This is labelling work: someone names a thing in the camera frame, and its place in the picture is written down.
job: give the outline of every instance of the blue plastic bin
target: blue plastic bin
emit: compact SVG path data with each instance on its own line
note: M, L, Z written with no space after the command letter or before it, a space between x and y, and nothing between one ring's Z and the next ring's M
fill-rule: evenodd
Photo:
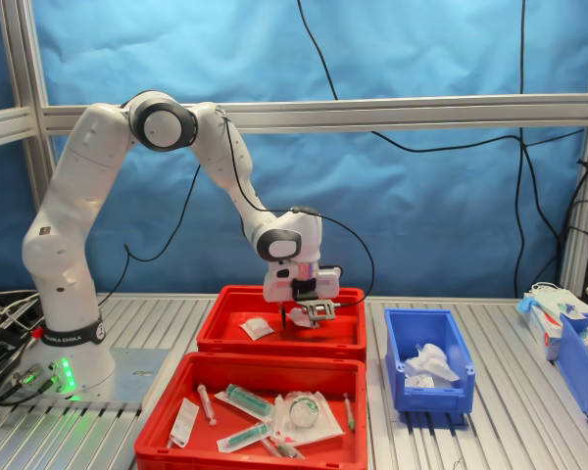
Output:
M579 338L579 333L588 327L588 313L583 320L570 320L561 315L562 340L558 367L581 410L588 415L588 349Z
M458 325L449 310L385 309L388 352L385 364L398 411L429 411L454 415L472 411L474 368ZM405 360L416 357L416 346L427 343L447 355L449 366L460 380L454 389L405 387Z

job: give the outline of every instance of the cable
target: cable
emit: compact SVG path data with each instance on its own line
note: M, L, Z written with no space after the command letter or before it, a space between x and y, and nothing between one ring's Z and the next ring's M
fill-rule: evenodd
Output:
M574 132L569 132L568 134L559 135L557 137L552 137L550 139L541 140L539 142L534 142L533 144L527 144L527 145L525 145L525 147L533 147L534 145L541 145L541 144L546 144L547 142L554 142L556 140L564 139L565 137L570 137L571 135L580 134L584 130L585 129L575 130Z
M314 38L314 35L312 34L309 26L307 25L307 21L305 19L305 14L303 13L303 6L301 4L301 0L297 0L297 4L298 4L298 9L299 12L301 14L301 20L303 21L303 25L305 27L305 30L307 31L308 35L310 36L310 39L312 39L312 42L314 43L314 45L316 46L316 50L318 51L318 55L319 58L322 62L322 67L324 68L324 74L326 75L327 81L329 83L329 86L331 87L331 93L333 95L333 98L336 101L339 101L339 98L337 96L337 93L335 92L335 87L333 86L333 80L331 79L331 74L329 73L328 70L328 66L326 65L326 61L324 59L324 55L322 53L322 51L320 50L318 43L316 42L316 39ZM524 93L524 42L525 42L525 0L522 0L521 2L521 15L520 15L520 57L519 57L519 74L520 74L520 86L519 86L519 93L523 94ZM568 134L565 135L561 135L561 136L557 136L557 137L553 137L550 139L546 139L544 141L541 142L536 142L530 145L538 145L538 144L542 144L542 143L546 143L546 142L553 142L555 140L559 140L559 139L563 139L565 137L571 136L571 135L575 135L577 133L583 132L584 129L580 129L580 130L576 130L574 132L569 132ZM519 165L519 175L518 175L518 179L517 179L517 185L520 185L520 173L522 170L522 154L524 153L527 159L527 163L529 164L529 169L532 175L532 183L533 183L533 189L534 189L534 197L535 197L535 203L536 203L536 209L538 210L538 213L540 214L540 217L543 219L543 221L545 222L545 224L547 225L547 227L549 228L549 230L554 234L554 237L556 238L556 244L557 244L557 250L560 251L561 245L560 245L560 237L558 237L557 232L555 231L555 229L553 228L553 226L551 225L551 223L547 220L546 216L542 213L542 210L540 209L540 202L539 202L539 198L538 198L538 189L537 189L537 184L535 181L535 174L533 171L533 166L531 164L531 159L529 158L529 154L526 151L526 147L523 141L523 130L522 128L519 130L519 136L515 136L515 135L503 135L501 137L497 137L494 139L488 139L488 140L484 140L481 142L475 142L472 144L466 144L466 145L458 145L458 146L449 146L449 147L439 147L439 148L429 148L429 149L411 149L409 147L405 147L404 145L399 144L398 142L395 142L394 140L390 139L389 137L386 137L385 135L377 132L377 131L372 131L371 134L374 134L375 136L385 140L386 142L388 142L389 144L404 150L406 152L411 152L411 153L429 153L429 152L441 152L441 151L449 151L449 150L461 150L461 149L468 149L468 148L472 148L472 147L477 147L480 145L485 145L485 144L489 144L492 142L496 142L499 140L504 140L504 139L513 139L518 141L518 143L520 144L520 165ZM518 253L518 259L516 261L516 267L514 269L514 296L517 295L517 274L518 274L518 269L520 266L520 260L522 258L522 253L524 251L524 235L522 233L522 226L520 223L520 217L519 217L519 213L518 213L518 193L519 193L519 187L516 187L516 196L514 199L514 212L516 215L516 223L518 225L518 233L520 235L520 250Z
M174 238L174 235L176 235L176 232L180 228L180 224L183 223L183 218L185 217L185 210L187 209L187 204L189 203L189 198L192 195L192 191L194 190L194 184L196 183L196 178L198 177L199 171L200 171L200 165L198 165L198 167L196 168L196 172L194 173L194 179L192 179L192 185L189 187L189 192L187 193L187 198L185 198L185 204L183 205L183 210L180 213L180 219L178 220L178 224L176 225L174 232L172 233L172 235L170 236L170 238L168 239L168 241L166 242L164 247L161 249L161 251L156 256L154 256L152 258L138 258L133 253L130 252L128 245L124 245L126 252L128 253L128 255L131 258L135 259L136 261L140 261L140 262L150 262L150 261L154 261L155 259L160 257L164 253L164 251L168 249L168 246L172 242L172 238Z
M253 208L255 211L258 211L258 212L283 212L283 213L294 212L294 210L292 210L292 209L287 209L287 210L284 210L284 209L279 209L279 210L261 209L261 208L258 208L257 206L255 206L250 201L250 199L248 199L248 197L246 196L246 193L244 193L244 190L242 189L242 184L240 183L240 181L239 181L239 175L237 174L237 164L235 163L235 152L233 151L233 141L231 139L231 133L230 133L230 130L228 128L228 121L229 121L229 119L228 119L228 117L224 117L223 119L224 119L224 126L226 127L226 136L228 137L228 145L229 145L229 148L230 148L230 151L231 151L231 161L233 162L233 172L235 173L235 181L237 181L237 188L239 189L239 192L242 194L242 197L246 200L246 202L249 204L249 206L251 208ZM339 225L340 227L342 227L345 230L347 230L348 232L350 232L362 244L362 246L364 247L364 250L366 250L366 254L368 256L368 259L370 260L370 269L371 269L370 285L368 286L367 292L364 294L364 296L361 299L359 299L359 300L357 300L355 302L347 303L347 304L338 304L338 305L336 305L336 307L355 306L355 305L363 302L364 299L366 299L370 295L370 292L372 292L372 287L374 286L374 259L372 258L372 255L370 254L370 250L368 249L368 246L366 245L366 243L364 242L364 240L362 240L362 238L357 233L355 233L354 230L352 230L351 228L347 227L342 222L339 222L339 221L335 220L334 218L328 217L326 215L322 215L322 214L317 213L317 212L305 211L305 210L302 210L302 209L296 209L296 212L306 213L307 215L313 215L314 217L319 217L319 218L322 218L324 220L328 220L330 222L333 222L336 225Z
M124 277L126 276L126 271L128 270L128 265L130 263L131 258L133 258L139 262L150 262L150 261L154 261L155 259L160 257L164 253L164 251L168 249L168 246L172 242L174 235L176 235L176 232L180 228L180 224L183 222L183 218L185 217L185 210L187 209L187 204L189 203L189 198L191 197L192 191L194 190L194 184L196 183L196 178L198 177L199 171L200 171L200 165L198 165L198 167L196 168L196 172L194 173L194 178L192 179L192 184L189 187L189 192L187 193L187 197L185 198L185 204L183 205L183 210L180 213L180 218L178 219L178 224L176 225L176 228L172 232L172 235L170 236L170 238L168 239L168 241L166 242L164 247L161 249L161 251L157 255L153 256L152 258L139 258L130 252L130 248L128 247L127 244L124 244L124 249L126 250L126 264L124 265L124 270L122 271L122 276L120 276L120 279L118 280L118 283L116 284L116 286L111 290L111 292L109 294L107 294L107 297L105 297L100 302L100 304L98 304L98 306L101 306L104 302L106 302L112 296L112 294L114 294L116 292L116 290L118 290L118 288L120 287L120 284L122 283L122 281L124 280Z
M30 337L30 333L27 333L27 337L24 337L22 344L17 349L14 350L14 351L18 351L16 358L10 364L8 364L4 369L2 369L2 371L0 372L0 386L2 385L4 380L7 378L7 376L20 364L20 361L22 360L22 355L24 354L26 346L28 345L27 338L29 338L29 337Z
M124 265L124 270L122 271L122 276L120 276L120 279L118 279L116 286L109 292L109 294L107 294L107 297L105 297L98 304L98 306L101 306L104 302L106 302L118 290L122 281L124 281L124 277L126 276L126 270L128 269L128 264L130 263L130 254L128 253L128 248L126 245L124 245L124 249L126 250L126 264Z
M553 255L553 256L551 257L551 259L549 259L549 260L547 261L547 263L546 263L546 264L543 266L543 268L542 268L542 269L540 269L540 272L539 272L538 274L536 274L536 277L534 277L534 278L533 278L533 281L531 281L531 285L532 285L532 286L533 286L533 285L534 285L536 282L538 282L538 279L540 278L540 276L542 276L542 273L543 273L543 272L545 272L545 269L547 269L547 268L548 268L548 267L551 265L551 263L552 263L553 261L555 261L555 260L556 260L556 258L557 258L557 255Z
M584 235L588 236L588 232L586 230L582 230L581 228L578 228L578 227L573 227L572 225L570 225L568 227L568 230L575 230L577 232L583 233Z
M582 204L582 203L588 203L588 199L580 199L579 201L575 201L574 203L572 203L572 206L575 207L578 204Z
M320 50L320 47L318 46L318 43L316 42L314 35L310 31L310 28L307 26L307 21L305 20L305 14L303 13L303 5L301 5L301 0L297 0L297 1L298 1L298 11L301 12L301 20L303 20L303 25L305 26L307 33L310 35L310 39L312 39L312 42L316 46L316 50L318 51L318 55L320 56L320 60L322 61L322 66L324 67L324 73L326 74L326 79L328 80L329 86L331 87L331 93L333 93L333 98L335 99L335 101L338 101L337 94L335 93L335 87L333 86L333 80L331 80L331 74L329 73L329 69L326 66L326 62L324 61L324 55L322 54L322 51Z
M520 268L520 260L522 253L525 250L525 236L522 232L522 224L520 223L520 211L518 210L518 200L520 196L520 179L522 178L522 150L520 151L520 161L518 163L518 177L516 180L516 192L514 196L514 214L516 216L516 225L518 226L518 234L520 235L520 250L518 251L518 258L516 259L516 266L514 268L514 297L518 295L518 269Z
M34 292L34 291L9 291L9 292L0 292L0 295L2 295L2 294L19 294L19 293L23 293L23 292ZM26 331L30 331L30 329L27 326L23 325L22 323L20 323L20 321L18 321L16 318L14 318L13 316L11 316L11 314L9 313L9 310L11 308L13 308L14 306L18 306L20 304L24 304L26 302L29 302L29 301L33 300L34 298L36 298L38 296L39 296L39 294L33 294L32 296L29 296L29 297L27 297L25 299L21 299L20 301L13 302L12 304L3 307L0 310L0 315L6 315L6 316L8 316L9 318L11 318L11 321L13 321L14 323L16 323L20 327L24 328Z

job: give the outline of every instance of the franka emika robot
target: franka emika robot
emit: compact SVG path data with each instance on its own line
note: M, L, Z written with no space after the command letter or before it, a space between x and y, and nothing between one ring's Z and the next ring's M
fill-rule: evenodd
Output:
M89 106L57 164L26 233L23 259L44 312L41 341L24 351L20 373L42 382L44 396L67 398L108 379L115 361L105 339L96 290L85 259L87 234L128 150L137 142L157 152L190 147L209 177L231 198L244 236L268 262L267 302L294 301L311 320L332 319L339 267L319 267L321 219L309 208L277 217L257 197L250 154L222 108L185 109L165 93L146 91L120 108Z

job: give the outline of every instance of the metal table surface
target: metal table surface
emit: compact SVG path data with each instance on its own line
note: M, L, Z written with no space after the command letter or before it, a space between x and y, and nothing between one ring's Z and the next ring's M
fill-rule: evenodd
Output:
M133 443L186 353L215 296L114 295L102 307L115 347L166 348L162 380L141 412L0 408L0 469L136 468ZM476 370L472 414L448 416L392 406L384 356L386 306L453 312ZM539 349L514 302L492 299L371 298L367 310L368 468L376 470L588 470L588 418Z

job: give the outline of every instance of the cardboard box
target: cardboard box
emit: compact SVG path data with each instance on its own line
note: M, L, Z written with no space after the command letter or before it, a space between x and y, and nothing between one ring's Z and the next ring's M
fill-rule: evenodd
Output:
M532 305L528 313L523 313L531 333L547 360L556 360L560 353L562 324L539 305Z

